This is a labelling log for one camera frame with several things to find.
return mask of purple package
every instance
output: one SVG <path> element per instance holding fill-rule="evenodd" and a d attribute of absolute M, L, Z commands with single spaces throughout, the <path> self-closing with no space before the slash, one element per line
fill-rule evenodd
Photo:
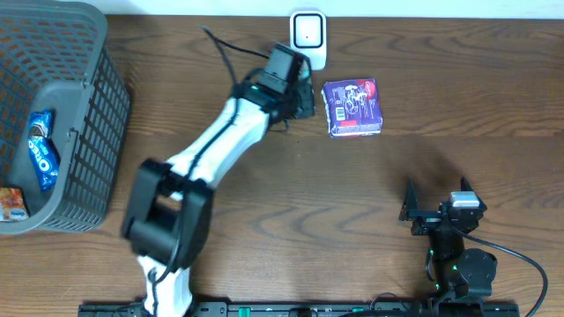
<path fill-rule="evenodd" d="M 321 94 L 331 137 L 369 136 L 381 132 L 382 111 L 373 78 L 327 82 Z"/>

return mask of table surface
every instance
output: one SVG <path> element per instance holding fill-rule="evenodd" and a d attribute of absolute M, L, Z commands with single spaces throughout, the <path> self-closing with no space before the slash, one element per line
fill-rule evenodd
<path fill-rule="evenodd" d="M 193 142 L 230 88 L 197 26 L 263 52 L 273 40 L 288 41 L 287 18 L 108 21 L 108 48 L 136 90 L 108 218 L 85 234 L 1 237 L 2 316 L 76 316 L 83 302 L 143 297 L 141 268 L 118 233 L 137 166 Z M 268 133 L 219 185 L 193 290 L 270 301 L 425 294 L 434 287 L 424 272 L 428 241 L 397 221 L 406 179 L 431 208 L 464 175 L 489 207 L 473 234 L 544 266 L 550 286 L 538 315 L 564 315 L 564 21 L 330 18 L 328 25 L 327 67 L 314 73 L 317 116 Z M 240 77 L 264 64 L 228 55 Z M 330 139 L 323 83 L 364 77 L 378 83 L 382 134 Z M 499 260 L 492 298 L 513 299 L 524 315 L 540 293 L 539 273 L 486 251 Z"/>

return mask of plastic basket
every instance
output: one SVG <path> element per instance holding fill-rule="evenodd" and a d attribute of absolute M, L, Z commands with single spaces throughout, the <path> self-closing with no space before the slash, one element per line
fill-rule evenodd
<path fill-rule="evenodd" d="M 0 0 L 0 185 L 22 188 L 30 212 L 0 233 L 85 232 L 106 217 L 130 114 L 107 31 L 89 4 Z M 44 109 L 61 164 L 42 193 L 27 138 L 30 113 Z"/>

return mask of blue wrapper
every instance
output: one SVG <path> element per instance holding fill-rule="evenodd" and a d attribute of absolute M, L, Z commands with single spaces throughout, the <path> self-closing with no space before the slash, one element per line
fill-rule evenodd
<path fill-rule="evenodd" d="M 32 160 L 35 174 L 39 180 L 41 191 L 48 191 L 56 183 L 59 174 L 59 162 L 48 138 L 51 135 L 53 114 L 45 110 L 33 113 L 29 122 L 29 157 Z"/>

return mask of white wall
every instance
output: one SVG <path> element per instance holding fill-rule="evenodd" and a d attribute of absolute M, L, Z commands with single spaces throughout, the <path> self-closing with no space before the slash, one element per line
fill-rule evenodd
<path fill-rule="evenodd" d="M 564 0 L 78 0 L 106 14 L 289 16 L 317 8 L 329 17 L 564 18 Z"/>

